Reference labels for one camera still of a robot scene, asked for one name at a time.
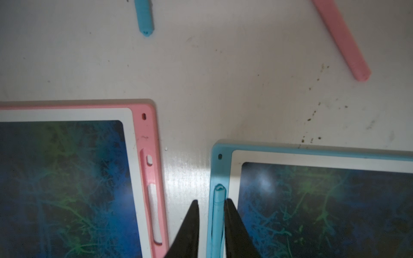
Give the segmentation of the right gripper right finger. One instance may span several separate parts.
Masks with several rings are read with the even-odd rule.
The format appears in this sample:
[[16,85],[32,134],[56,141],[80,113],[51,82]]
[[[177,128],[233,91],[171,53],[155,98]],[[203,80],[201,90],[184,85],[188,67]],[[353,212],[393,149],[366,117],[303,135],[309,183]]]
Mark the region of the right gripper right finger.
[[227,258],[260,258],[232,201],[224,202],[225,249]]

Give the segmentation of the pink stylus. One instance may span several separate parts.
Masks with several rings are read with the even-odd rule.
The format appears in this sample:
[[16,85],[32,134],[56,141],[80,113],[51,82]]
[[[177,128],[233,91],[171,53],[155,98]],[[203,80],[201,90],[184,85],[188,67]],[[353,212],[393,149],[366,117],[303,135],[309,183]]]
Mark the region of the pink stylus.
[[335,1],[313,0],[312,3],[354,78],[359,82],[368,81],[372,72]]

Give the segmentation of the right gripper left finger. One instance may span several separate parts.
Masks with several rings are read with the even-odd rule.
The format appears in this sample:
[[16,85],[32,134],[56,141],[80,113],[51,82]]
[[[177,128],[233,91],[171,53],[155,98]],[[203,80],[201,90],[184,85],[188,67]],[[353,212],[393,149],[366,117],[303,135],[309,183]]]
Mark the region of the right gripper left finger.
[[199,252],[200,211],[193,200],[176,238],[164,258],[197,258]]

